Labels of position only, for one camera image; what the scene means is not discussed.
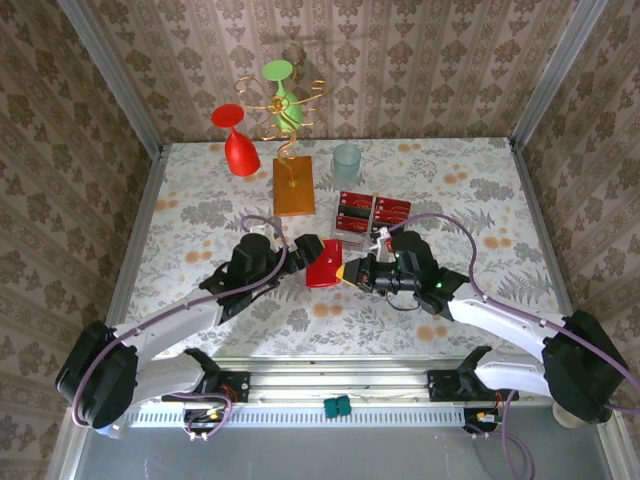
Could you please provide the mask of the teal connector block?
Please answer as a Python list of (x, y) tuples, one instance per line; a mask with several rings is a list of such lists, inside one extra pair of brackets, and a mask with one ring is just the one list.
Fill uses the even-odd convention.
[(323, 407), (329, 419), (348, 416), (352, 412), (350, 398), (347, 395), (325, 399)]

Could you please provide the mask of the aluminium frame post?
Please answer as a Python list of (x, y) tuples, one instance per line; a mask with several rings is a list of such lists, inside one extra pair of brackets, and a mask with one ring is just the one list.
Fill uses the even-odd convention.
[(531, 139), (607, 2), (608, 0), (578, 0), (576, 9), (510, 137), (514, 149), (521, 150)]
[(107, 86), (126, 115), (140, 143), (152, 161), (162, 151), (163, 142), (146, 112), (141, 97), (127, 78), (124, 62), (119, 60), (108, 37), (91, 12), (86, 0), (58, 0), (79, 39), (100, 71)]

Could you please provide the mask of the clear plastic cup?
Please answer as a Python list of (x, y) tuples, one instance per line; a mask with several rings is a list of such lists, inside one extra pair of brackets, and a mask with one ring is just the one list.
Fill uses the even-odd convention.
[(346, 189), (353, 186), (359, 177), (361, 151), (351, 143), (343, 143), (333, 150), (331, 172), (336, 188)]

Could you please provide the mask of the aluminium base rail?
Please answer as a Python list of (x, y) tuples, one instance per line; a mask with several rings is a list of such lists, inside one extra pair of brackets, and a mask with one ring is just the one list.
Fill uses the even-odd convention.
[(422, 406), (430, 403), (427, 372), (454, 369), (460, 356), (217, 357), (223, 370), (251, 374), (248, 404), (321, 407), (341, 395), (354, 407)]

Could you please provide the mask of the aluminium table side rail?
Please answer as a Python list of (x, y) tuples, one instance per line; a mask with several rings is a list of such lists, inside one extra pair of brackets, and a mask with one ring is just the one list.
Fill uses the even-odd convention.
[(524, 196), (538, 235), (540, 247), (545, 259), (553, 290), (556, 295), (558, 308), (563, 314), (572, 314), (574, 309), (562, 277), (560, 265), (555, 255), (549, 231), (547, 229), (543, 212), (531, 180), (531, 176), (526, 166), (522, 149), (513, 141), (509, 140), (509, 145), (514, 157), (514, 163), (518, 172)]
[(171, 145), (163, 146), (157, 158), (152, 162), (105, 318), (107, 326), (118, 325), (126, 319), (170, 151)]

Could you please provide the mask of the red plastic goblet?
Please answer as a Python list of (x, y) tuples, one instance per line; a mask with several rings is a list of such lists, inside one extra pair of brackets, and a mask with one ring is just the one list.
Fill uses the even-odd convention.
[(216, 127), (229, 130), (225, 143), (225, 157), (229, 170), (235, 176), (248, 177), (260, 168), (261, 163), (252, 140), (236, 129), (243, 119), (244, 110), (237, 104), (221, 105), (211, 116), (211, 121)]

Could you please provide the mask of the green plastic goblet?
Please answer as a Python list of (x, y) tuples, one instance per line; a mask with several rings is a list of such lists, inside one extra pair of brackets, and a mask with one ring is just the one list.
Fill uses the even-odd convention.
[(263, 77), (277, 84), (272, 97), (276, 124), (283, 132), (294, 133), (303, 123), (299, 100), (293, 92), (297, 83), (297, 73), (294, 65), (287, 60), (273, 60), (264, 65)]

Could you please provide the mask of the red card holder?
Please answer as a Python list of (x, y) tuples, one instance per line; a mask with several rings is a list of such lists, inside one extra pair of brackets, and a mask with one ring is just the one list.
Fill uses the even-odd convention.
[(306, 269), (306, 287), (319, 289), (337, 285), (340, 282), (337, 277), (337, 271), (342, 264), (342, 242), (336, 239), (326, 240), (319, 258)]

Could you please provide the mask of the grey metal base panel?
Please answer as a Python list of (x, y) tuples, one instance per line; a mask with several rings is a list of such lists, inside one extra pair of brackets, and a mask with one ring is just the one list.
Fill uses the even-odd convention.
[(497, 436), (459, 429), (234, 429), (191, 442), (178, 429), (90, 433), (58, 443), (46, 480), (640, 480), (640, 463), (608, 459), (595, 431), (543, 432), (521, 420), (504, 458)]

